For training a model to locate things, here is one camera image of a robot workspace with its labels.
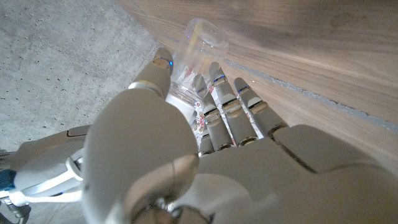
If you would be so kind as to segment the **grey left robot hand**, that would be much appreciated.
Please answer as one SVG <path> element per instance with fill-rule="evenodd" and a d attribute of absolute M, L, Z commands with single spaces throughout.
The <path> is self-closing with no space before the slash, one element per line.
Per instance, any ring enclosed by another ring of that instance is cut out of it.
<path fill-rule="evenodd" d="M 396 223 L 397 176 L 307 125 L 200 155 L 165 96 L 172 56 L 159 49 L 91 125 L 84 145 L 89 223 Z"/>

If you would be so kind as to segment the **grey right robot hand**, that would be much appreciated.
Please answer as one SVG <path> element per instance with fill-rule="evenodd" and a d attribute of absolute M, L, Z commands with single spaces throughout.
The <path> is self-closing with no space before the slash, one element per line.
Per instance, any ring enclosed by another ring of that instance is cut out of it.
<path fill-rule="evenodd" d="M 73 155 L 83 147 L 90 126 L 89 124 L 75 127 L 42 139 L 22 143 L 9 159 L 11 169 L 19 170 L 29 161 L 44 155 Z"/>

